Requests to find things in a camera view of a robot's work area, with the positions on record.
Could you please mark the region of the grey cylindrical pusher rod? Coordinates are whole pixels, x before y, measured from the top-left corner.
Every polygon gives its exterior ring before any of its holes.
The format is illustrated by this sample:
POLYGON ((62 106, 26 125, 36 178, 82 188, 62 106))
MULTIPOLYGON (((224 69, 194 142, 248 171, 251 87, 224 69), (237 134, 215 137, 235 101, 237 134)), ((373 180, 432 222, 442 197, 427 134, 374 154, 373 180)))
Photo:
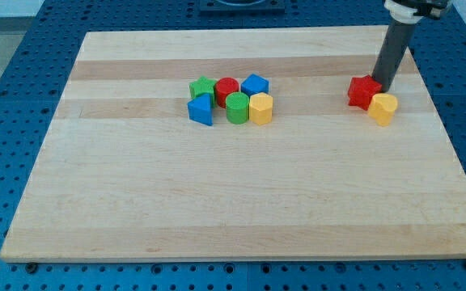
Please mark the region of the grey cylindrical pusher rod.
POLYGON ((371 74, 382 85, 382 92, 389 91, 415 27, 415 24, 402 23, 395 19, 390 22, 371 74))

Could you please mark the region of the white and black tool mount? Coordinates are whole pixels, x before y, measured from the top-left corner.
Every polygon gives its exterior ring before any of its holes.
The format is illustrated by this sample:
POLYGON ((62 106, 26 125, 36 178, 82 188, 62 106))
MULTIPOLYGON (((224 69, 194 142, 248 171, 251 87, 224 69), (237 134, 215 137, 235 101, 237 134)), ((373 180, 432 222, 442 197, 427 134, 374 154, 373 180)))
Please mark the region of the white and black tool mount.
POLYGON ((451 8, 452 0, 384 0, 383 5, 397 22, 416 24, 422 18, 440 20, 451 8))

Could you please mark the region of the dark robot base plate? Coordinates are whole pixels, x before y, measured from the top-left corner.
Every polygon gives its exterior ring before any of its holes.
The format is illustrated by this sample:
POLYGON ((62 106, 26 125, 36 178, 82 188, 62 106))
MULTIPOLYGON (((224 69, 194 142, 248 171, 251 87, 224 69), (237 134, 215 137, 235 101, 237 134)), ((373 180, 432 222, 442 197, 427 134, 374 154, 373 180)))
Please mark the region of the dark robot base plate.
POLYGON ((201 14, 276 12, 286 9, 283 0, 197 0, 201 14))

